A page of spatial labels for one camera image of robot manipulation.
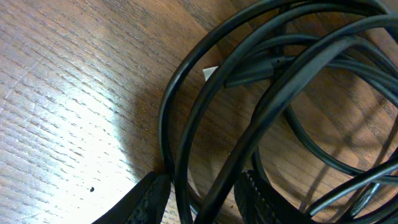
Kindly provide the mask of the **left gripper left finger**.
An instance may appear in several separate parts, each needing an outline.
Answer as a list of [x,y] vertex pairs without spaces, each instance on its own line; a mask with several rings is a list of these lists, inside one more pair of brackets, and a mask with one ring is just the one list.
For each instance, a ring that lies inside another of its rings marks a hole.
[[170,177],[149,172],[118,203],[93,224],[160,224],[170,196]]

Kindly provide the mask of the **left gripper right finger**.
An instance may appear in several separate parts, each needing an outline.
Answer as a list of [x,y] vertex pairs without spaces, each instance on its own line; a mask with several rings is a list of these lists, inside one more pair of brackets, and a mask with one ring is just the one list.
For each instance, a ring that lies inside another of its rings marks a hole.
[[315,223],[253,170],[240,173],[234,184],[234,199],[244,223]]

